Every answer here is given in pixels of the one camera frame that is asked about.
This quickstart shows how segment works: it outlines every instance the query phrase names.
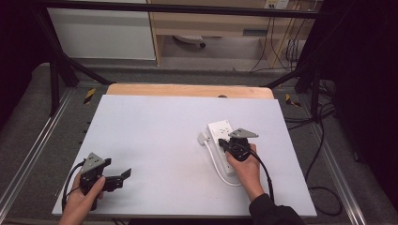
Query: electrical outlet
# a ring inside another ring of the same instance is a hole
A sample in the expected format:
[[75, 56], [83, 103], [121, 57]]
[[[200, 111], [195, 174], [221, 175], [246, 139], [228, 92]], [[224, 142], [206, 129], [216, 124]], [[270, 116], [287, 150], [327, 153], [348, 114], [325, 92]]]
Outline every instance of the electrical outlet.
[[208, 130], [210, 131], [210, 135], [213, 139], [214, 145], [216, 146], [216, 151], [218, 153], [217, 155], [219, 156], [219, 159], [222, 162], [226, 174], [228, 176], [235, 175], [234, 168], [228, 163], [223, 149], [219, 146], [219, 139], [224, 139], [229, 141], [230, 137], [228, 136], [228, 134], [234, 130], [232, 130], [228, 120], [222, 120], [219, 122], [211, 123], [208, 124], [207, 127]]
[[267, 0], [266, 4], [264, 5], [264, 8], [275, 8], [277, 3], [278, 0]]
[[286, 9], [287, 4], [289, 4], [289, 0], [278, 0], [278, 3], [275, 5], [276, 9]]

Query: person's arm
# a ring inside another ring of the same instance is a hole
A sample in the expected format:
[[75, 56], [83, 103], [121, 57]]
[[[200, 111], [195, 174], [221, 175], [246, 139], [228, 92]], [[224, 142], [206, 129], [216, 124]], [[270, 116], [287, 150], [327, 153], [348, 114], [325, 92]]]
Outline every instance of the person's arm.
[[[255, 144], [250, 144], [256, 152]], [[251, 201], [249, 211], [255, 224], [305, 224], [299, 215], [288, 206], [277, 206], [265, 193], [260, 182], [260, 163], [253, 156], [240, 162], [228, 152], [227, 161], [234, 167], [240, 183]]]
[[90, 212], [91, 205], [96, 198], [102, 199], [102, 187], [105, 184], [105, 177], [102, 176], [91, 190], [84, 195], [79, 189], [80, 173], [78, 173], [73, 181], [72, 192], [69, 194], [68, 202], [62, 217], [59, 221], [60, 225], [80, 225]]

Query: black sleeve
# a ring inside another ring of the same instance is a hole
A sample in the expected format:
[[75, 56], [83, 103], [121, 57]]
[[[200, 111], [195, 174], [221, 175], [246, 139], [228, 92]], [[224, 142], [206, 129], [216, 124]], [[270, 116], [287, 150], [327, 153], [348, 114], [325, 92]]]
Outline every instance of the black sleeve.
[[277, 206], [267, 194], [258, 196], [249, 206], [254, 224], [305, 224], [288, 206]]

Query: gray carpet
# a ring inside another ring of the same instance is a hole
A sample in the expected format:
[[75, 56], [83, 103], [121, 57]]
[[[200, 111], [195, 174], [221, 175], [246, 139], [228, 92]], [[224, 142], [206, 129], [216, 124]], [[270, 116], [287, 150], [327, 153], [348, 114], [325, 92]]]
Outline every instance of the gray carpet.
[[[257, 86], [273, 81], [281, 74], [249, 74], [243, 72], [195, 72], [158, 69], [100, 69], [100, 75], [120, 83], [193, 83], [193, 84], [242, 84]], [[84, 82], [91, 82], [81, 75]], [[289, 87], [295, 81], [287, 82], [283, 87]], [[83, 101], [89, 87], [79, 87], [73, 90], [69, 105], [56, 126], [50, 140], [47, 142], [36, 166], [26, 180], [23, 189], [12, 205], [8, 218], [31, 218], [57, 220], [51, 215], [56, 197], [54, 194], [61, 188], [80, 144], [84, 140], [84, 130], [89, 128], [87, 122], [91, 121], [99, 104], [100, 96], [106, 92], [107, 87], [98, 87], [90, 104], [84, 105]], [[285, 90], [275, 90], [275, 97], [281, 102], [283, 115], [288, 117], [305, 118], [305, 111], [293, 105], [285, 104]], [[292, 99], [299, 99], [290, 93]], [[1, 164], [0, 191], [7, 187], [13, 174], [34, 143], [40, 130], [48, 119], [50, 112], [49, 75], [45, 68], [38, 68], [34, 74], [28, 91], [21, 103], [1, 130], [0, 157]], [[344, 171], [349, 186], [360, 205], [363, 215], [371, 224], [398, 224], [396, 211], [373, 178], [367, 165], [355, 162], [353, 153], [338, 118], [329, 117], [325, 120], [325, 132], [329, 145], [333, 150], [340, 166]], [[311, 159], [318, 147], [314, 132], [310, 126], [300, 127], [290, 131], [291, 139], [298, 155], [301, 169], [306, 172]], [[314, 164], [310, 173], [309, 186], [323, 186], [335, 190], [322, 155]], [[337, 210], [337, 202], [328, 193], [315, 191], [312, 193], [314, 203], [320, 208], [333, 212]], [[306, 218], [310, 224], [330, 223], [349, 224], [350, 220], [345, 210], [338, 217], [329, 217], [318, 213], [318, 217]], [[90, 217], [89, 220], [107, 220], [109, 218]]]

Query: black curtain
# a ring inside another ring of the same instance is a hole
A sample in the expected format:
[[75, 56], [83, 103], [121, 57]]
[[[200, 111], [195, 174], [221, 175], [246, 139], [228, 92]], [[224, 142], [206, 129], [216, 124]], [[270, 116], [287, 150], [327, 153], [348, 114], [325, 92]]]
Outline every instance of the black curtain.
[[[51, 59], [45, 36], [27, 4], [29, 1], [0, 0], [0, 128], [23, 96], [32, 71]], [[44, 18], [50, 20], [47, 10]]]
[[327, 36], [328, 29], [315, 22], [302, 60], [316, 49], [329, 49], [316, 58], [326, 58], [319, 67], [321, 77], [336, 83], [338, 118], [360, 161], [369, 164], [398, 209], [398, 2], [351, 3], [348, 12], [336, 20], [338, 28], [326, 47], [322, 47], [325, 43], [319, 37]]

